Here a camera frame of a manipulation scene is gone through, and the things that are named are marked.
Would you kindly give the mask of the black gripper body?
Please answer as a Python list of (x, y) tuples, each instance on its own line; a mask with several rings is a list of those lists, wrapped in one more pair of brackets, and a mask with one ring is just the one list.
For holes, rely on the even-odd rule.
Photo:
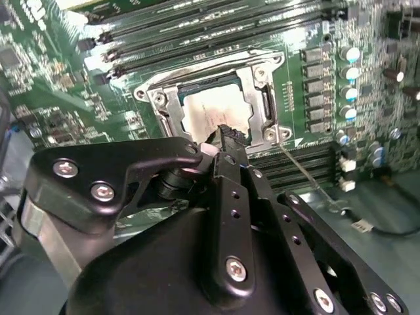
[(248, 250), (253, 290), (242, 296), (214, 285), (233, 279), (213, 272), (213, 214), (191, 209), (123, 242), (91, 262), (74, 283), (66, 314), (309, 314), (310, 303), (275, 217), (251, 201)]

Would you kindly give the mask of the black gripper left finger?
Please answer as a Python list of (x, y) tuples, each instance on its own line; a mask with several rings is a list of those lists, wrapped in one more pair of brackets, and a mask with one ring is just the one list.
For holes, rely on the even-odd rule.
[(70, 283), (99, 256), (191, 209), (213, 214), (213, 272), (226, 270), (242, 296), (253, 290), (254, 258), (246, 227), (249, 192), (231, 129), (221, 125), (202, 144), (181, 137), (51, 148), (30, 161), (21, 225)]

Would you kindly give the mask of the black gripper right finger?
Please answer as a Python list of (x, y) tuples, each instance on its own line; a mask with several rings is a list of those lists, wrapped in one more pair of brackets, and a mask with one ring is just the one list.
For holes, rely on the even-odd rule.
[(403, 300), (307, 204), (291, 192), (276, 196), (267, 178), (247, 159), (245, 135), (232, 131), (249, 192), (272, 287), (263, 301), (279, 298), (282, 314), (409, 314)]

